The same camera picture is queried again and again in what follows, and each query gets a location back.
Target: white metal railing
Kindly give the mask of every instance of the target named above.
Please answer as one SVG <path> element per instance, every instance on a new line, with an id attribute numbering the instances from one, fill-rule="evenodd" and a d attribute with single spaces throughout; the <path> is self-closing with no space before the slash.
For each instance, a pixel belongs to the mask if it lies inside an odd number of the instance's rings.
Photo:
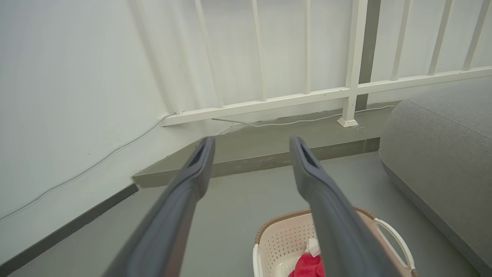
<path id="1" fill-rule="evenodd" d="M 451 6 L 453 3 L 453 0 L 446 0 L 444 5 L 444 11 L 441 18 L 441 23 L 439 26 L 439 31 L 437 34 L 437 39 L 435 42 L 434 51 L 432 54 L 432 59 L 430 62 L 429 73 L 426 75 L 398 78 L 401 52 L 403 48 L 405 30 L 407 28 L 408 16 L 411 9 L 410 4 L 412 1 L 412 0 L 405 0 L 403 5 L 403 14 L 401 18 L 401 25 L 400 25 L 400 32 L 398 36 L 395 61 L 393 64 L 393 71 L 390 80 L 359 84 L 368 0 L 353 0 L 345 86 L 338 87 L 338 88 L 324 89 L 319 91 L 311 91 L 310 88 L 311 87 L 310 85 L 311 84 L 311 0 L 305 0 L 305 1 L 306 1 L 306 21 L 307 21 L 306 22 L 305 90 L 298 94 L 268 98 L 267 91 L 265 89 L 264 60 L 263 60 L 263 49 L 261 43 L 260 22 L 258 19 L 258 6 L 256 0 L 252 0 L 254 25 L 255 25 L 257 49 L 258 49 L 258 62 L 260 67 L 261 90 L 262 90 L 261 99 L 257 101 L 250 101 L 250 102 L 244 102 L 239 104 L 224 105 L 222 93 L 220 92 L 216 84 L 215 68 L 212 60 L 210 41 L 207 33 L 207 28 L 205 25 L 205 17 L 202 9 L 201 0 L 195 0 L 200 28 L 201 28 L 204 45 L 208 57 L 210 73 L 215 86 L 215 95 L 216 95 L 217 104 L 216 107 L 213 108 L 204 108 L 204 109 L 182 112 L 181 110 L 179 110 L 177 103 L 172 103 L 170 106 L 175 108 L 175 112 L 177 114 L 166 118 L 163 121 L 163 125 L 169 126 L 169 125 L 181 124 L 191 121 L 212 119 L 212 118 L 218 118 L 218 117 L 224 117 L 224 116 L 230 116 L 230 115 L 236 115 L 242 113 L 250 113 L 250 112 L 262 111 L 267 109 L 274 109 L 280 107 L 287 107 L 287 106 L 293 106 L 299 104 L 307 104 L 307 103 L 314 103 L 314 102 L 343 98 L 345 99 L 343 105 L 343 113 L 342 113 L 342 117 L 338 120 L 338 122 L 345 127 L 355 126 L 357 125 L 357 122 L 354 120 L 355 100 L 357 95 L 492 75 L 492 67 L 483 67 L 483 68 L 474 68 L 474 69 L 471 68 L 471 61 L 473 60 L 473 55 L 477 48 L 478 40 L 482 32 L 482 27 L 491 0 L 483 1 L 462 70 L 448 71 L 442 73 L 435 72 L 435 68 L 439 59 L 439 53 L 444 38 L 444 33 L 451 13 Z"/>

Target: red cloth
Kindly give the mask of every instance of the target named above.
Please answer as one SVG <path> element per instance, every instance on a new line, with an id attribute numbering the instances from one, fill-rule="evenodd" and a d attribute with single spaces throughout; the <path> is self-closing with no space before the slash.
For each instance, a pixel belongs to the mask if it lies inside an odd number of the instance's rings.
<path id="1" fill-rule="evenodd" d="M 325 277 L 321 255 L 313 257 L 310 253 L 303 254 L 289 277 Z"/>

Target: laundry basket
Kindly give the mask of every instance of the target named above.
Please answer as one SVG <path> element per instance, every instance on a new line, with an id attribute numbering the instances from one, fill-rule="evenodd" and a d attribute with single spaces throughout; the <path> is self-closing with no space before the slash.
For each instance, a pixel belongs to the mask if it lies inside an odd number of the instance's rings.
<path id="1" fill-rule="evenodd" d="M 416 277 L 412 254 L 405 241 L 388 223 L 375 218 L 365 210 L 355 208 L 363 222 L 374 233 L 398 266 L 404 277 Z M 403 262 L 378 226 L 385 228 L 398 242 L 407 262 Z M 309 239 L 317 239 L 310 210 L 301 210 L 281 215 L 261 226 L 253 248 L 253 270 L 255 277 L 286 277 L 295 268 L 304 254 Z"/>

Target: gray sofa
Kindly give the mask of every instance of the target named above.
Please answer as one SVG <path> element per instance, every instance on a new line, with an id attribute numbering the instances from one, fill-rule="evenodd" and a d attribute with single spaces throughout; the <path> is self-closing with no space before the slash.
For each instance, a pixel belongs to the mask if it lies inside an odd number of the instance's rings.
<path id="1" fill-rule="evenodd" d="M 400 102 L 379 156 L 393 183 L 482 276 L 492 276 L 492 87 Z"/>

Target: gray cable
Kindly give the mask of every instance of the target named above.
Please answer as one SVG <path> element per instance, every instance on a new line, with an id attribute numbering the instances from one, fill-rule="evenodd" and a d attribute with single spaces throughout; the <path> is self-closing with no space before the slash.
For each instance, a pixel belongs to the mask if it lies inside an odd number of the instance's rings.
<path id="1" fill-rule="evenodd" d="M 384 109 L 384 108 L 388 108 L 388 107 L 394 107 L 394 105 L 384 106 L 384 107 L 381 107 L 381 108 L 362 109 L 362 110 L 356 111 L 355 113 L 363 112 L 363 111 L 369 111 L 369 110 Z M 327 119 L 327 118 L 335 117 L 335 116 L 341 116 L 341 113 L 330 115 L 330 116 L 326 116 L 326 117 L 316 118 L 316 119 L 306 119 L 306 120 L 298 120 L 298 121 L 289 122 L 289 123 L 272 123 L 272 124 L 263 124 L 263 125 L 253 125 L 251 123 L 247 123 L 247 122 L 243 122 L 243 121 L 228 120 L 228 119 L 219 119 L 219 118 L 212 118 L 212 120 L 241 123 L 241 124 L 250 125 L 252 127 L 264 127 L 264 126 L 290 125 L 290 124 L 294 124 L 294 123 L 298 123 L 298 122 L 311 122 L 311 121 L 317 121 L 317 120 L 321 120 L 321 119 Z"/>
<path id="2" fill-rule="evenodd" d="M 64 182 L 62 182 L 62 183 L 60 183 L 60 184 L 58 184 L 58 185 L 56 185 L 56 186 L 54 186 L 54 187 L 50 188 L 49 190 L 47 190 L 47 191 L 43 192 L 43 194 L 41 194 L 40 196 L 36 197 L 36 198 L 35 198 L 34 200 L 32 200 L 31 202 L 29 202 L 29 203 L 25 204 L 24 206 L 22 206 L 21 208 L 19 208 L 19 209 L 15 210 L 15 211 L 13 211 L 13 212 L 9 213 L 8 215 L 6 215 L 6 216 L 4 216 L 4 217 L 0 218 L 0 220 L 4 219 L 4 218 L 6 218 L 6 217 L 8 217 L 8 216 L 10 216 L 10 215 L 12 215 L 12 214 L 15 214 L 16 212 L 18 212 L 18 211 L 20 211 L 20 210 L 24 209 L 25 207 L 27 207 L 27 206 L 31 205 L 34 201 L 38 200 L 39 198 L 41 198 L 43 195 L 47 194 L 48 192 L 50 192 L 50 191 L 52 191 L 52 190 L 56 189 L 57 187 L 59 187 L 59 186 L 61 186 L 61 185 L 64 185 L 64 184 L 66 184 L 66 183 L 68 183 L 68 182 L 72 181 L 73 179 L 75 179 L 75 178 L 77 178 L 77 177 L 81 176 L 82 174 L 86 173 L 87 171 L 91 170 L 92 168 L 94 168 L 94 167 L 95 167 L 95 166 L 97 166 L 98 164 L 102 163 L 102 162 L 103 162 L 104 160 L 106 160 L 107 158 L 109 158 L 109 156 L 113 155 L 113 153 L 115 153 L 116 151 L 118 151 L 118 150 L 120 150 L 120 149 L 123 149 L 123 148 L 127 147 L 128 145 L 130 145 L 130 144 L 134 143 L 135 141 L 137 141 L 137 140 L 138 140 L 138 139 L 140 139 L 141 137 L 145 136 L 145 135 L 146 135 L 148 132 L 150 132 L 153 128 L 155 128 L 157 125 L 159 125 L 159 123 L 161 123 L 161 122 L 162 122 L 165 118 L 167 118 L 167 117 L 169 117 L 169 116 L 171 116 L 171 115 L 175 115 L 175 114 L 176 114 L 176 113 L 172 113 L 172 114 L 168 114 L 168 115 L 164 116 L 164 117 L 163 117 L 163 118 L 161 118 L 161 119 L 160 119 L 157 123 L 155 123 L 155 124 L 154 124 L 154 125 L 153 125 L 150 129 L 148 129 L 145 133 L 143 133 L 141 136 L 137 137 L 136 139 L 134 139 L 134 140 L 130 141 L 129 143 L 127 143 L 127 144 L 125 144 L 125 145 L 123 145 L 123 146 L 121 146 L 121 147 L 116 148 L 115 150 L 113 150 L 113 152 L 109 153 L 106 157 L 102 158 L 99 162 L 95 163 L 93 166 L 91 166 L 91 167 L 87 168 L 86 170 L 84 170 L 84 171 L 82 171 L 81 173 L 79 173 L 79 174 L 75 175 L 74 177 L 72 177 L 72 178 L 68 179 L 67 181 L 64 181 Z"/>

